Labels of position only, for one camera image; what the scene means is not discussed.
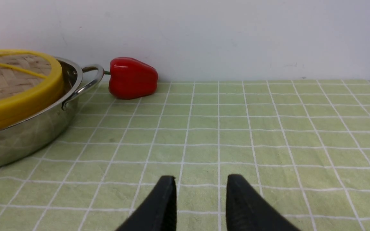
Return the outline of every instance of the white wall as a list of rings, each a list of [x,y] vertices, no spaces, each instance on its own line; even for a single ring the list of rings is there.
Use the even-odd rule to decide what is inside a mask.
[[[0,0],[0,48],[163,79],[370,79],[367,0]]]

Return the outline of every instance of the pot handle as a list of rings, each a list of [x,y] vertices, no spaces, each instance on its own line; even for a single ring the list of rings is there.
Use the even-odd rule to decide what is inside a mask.
[[[82,73],[90,72],[94,70],[97,70],[97,74],[95,75],[95,78],[91,82],[84,85],[83,87],[80,87],[76,91],[74,91],[74,93],[62,103],[63,110],[67,109],[67,105],[70,101],[73,101],[74,99],[78,98],[81,94],[84,94],[85,92],[87,92],[88,90],[96,86],[102,80],[102,77],[104,76],[104,68],[101,67],[101,65],[99,64],[92,64],[92,65],[83,67]]]

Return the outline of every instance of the green checkered tablecloth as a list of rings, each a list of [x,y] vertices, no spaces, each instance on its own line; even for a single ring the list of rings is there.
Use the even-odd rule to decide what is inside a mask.
[[[71,127],[0,168],[0,231],[112,231],[161,175],[178,230],[226,230],[242,174],[304,231],[370,231],[370,81],[160,83],[115,100],[101,83]]]

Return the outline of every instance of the bamboo steamer lid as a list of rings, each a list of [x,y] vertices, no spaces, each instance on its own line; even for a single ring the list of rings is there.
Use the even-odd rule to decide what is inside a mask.
[[[54,57],[0,50],[0,129],[42,111],[63,94],[62,68]]]

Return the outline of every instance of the woven bamboo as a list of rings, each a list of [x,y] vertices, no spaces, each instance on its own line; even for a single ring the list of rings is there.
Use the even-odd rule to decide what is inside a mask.
[[[51,72],[49,61],[32,54],[0,54],[0,64],[8,64],[44,76],[48,76]],[[31,89],[43,80],[35,75],[0,66],[0,99]]]

